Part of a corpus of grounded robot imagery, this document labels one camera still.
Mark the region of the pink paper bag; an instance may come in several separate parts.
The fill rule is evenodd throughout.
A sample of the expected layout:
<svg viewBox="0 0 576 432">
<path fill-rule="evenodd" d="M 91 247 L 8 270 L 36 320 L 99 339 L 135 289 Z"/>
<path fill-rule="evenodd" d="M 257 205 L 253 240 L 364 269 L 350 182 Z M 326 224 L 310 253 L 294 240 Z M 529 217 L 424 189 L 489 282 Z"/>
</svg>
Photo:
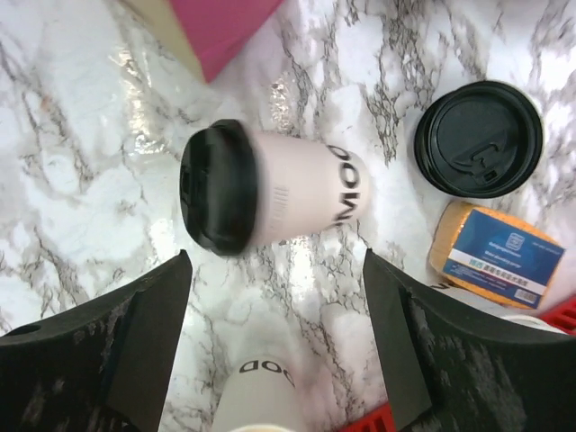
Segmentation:
<svg viewBox="0 0 576 432">
<path fill-rule="evenodd" d="M 278 0 L 124 0 L 195 77 L 210 83 L 276 11 Z"/>
</svg>

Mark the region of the blue orange sponge pack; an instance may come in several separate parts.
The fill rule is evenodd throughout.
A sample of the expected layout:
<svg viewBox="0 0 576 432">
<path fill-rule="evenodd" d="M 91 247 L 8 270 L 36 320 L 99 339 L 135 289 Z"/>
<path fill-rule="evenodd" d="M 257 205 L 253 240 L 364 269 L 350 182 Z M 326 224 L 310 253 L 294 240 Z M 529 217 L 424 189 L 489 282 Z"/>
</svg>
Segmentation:
<svg viewBox="0 0 576 432">
<path fill-rule="evenodd" d="M 565 249 L 527 222 L 487 207 L 452 201 L 428 253 L 446 280 L 487 300 L 535 310 Z"/>
</svg>

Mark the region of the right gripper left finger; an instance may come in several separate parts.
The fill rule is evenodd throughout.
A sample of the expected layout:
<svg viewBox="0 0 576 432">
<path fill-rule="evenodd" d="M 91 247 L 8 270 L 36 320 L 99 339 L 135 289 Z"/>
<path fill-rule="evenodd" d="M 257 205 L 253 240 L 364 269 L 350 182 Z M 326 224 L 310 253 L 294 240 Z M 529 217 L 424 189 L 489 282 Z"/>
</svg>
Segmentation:
<svg viewBox="0 0 576 432">
<path fill-rule="evenodd" d="M 3 431 L 156 431 L 193 267 L 131 283 L 1 337 Z"/>
</svg>

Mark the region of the white paper cup stack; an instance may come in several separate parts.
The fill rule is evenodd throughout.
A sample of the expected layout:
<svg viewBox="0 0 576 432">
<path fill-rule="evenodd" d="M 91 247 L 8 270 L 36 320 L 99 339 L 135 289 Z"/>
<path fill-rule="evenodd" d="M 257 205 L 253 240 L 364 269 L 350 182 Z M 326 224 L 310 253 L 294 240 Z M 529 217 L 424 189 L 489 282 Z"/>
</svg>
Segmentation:
<svg viewBox="0 0 576 432">
<path fill-rule="evenodd" d="M 567 330 L 559 329 L 557 326 L 545 323 L 540 316 L 550 311 L 553 307 L 568 301 L 575 295 L 575 282 L 554 283 L 549 293 L 543 299 L 538 310 L 525 310 L 511 306 L 502 305 L 495 301 L 487 300 L 475 293 L 466 291 L 463 288 L 456 287 L 451 283 L 436 283 L 430 285 L 430 288 L 441 292 L 453 299 L 463 302 L 479 311 L 483 311 L 492 316 L 508 320 L 525 327 L 546 330 L 554 333 L 563 333 L 568 335 Z"/>
</svg>

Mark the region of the black coffee cup lid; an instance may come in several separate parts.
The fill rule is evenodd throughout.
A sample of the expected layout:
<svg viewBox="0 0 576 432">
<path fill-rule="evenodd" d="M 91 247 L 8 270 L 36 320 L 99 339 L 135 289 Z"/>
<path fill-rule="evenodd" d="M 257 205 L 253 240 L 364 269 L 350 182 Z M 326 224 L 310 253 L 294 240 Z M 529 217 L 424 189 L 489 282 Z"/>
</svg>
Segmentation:
<svg viewBox="0 0 576 432">
<path fill-rule="evenodd" d="M 198 130 L 184 147 L 179 175 L 188 235 L 219 256 L 241 254 L 255 227 L 258 185 L 257 155 L 240 121 Z"/>
</svg>

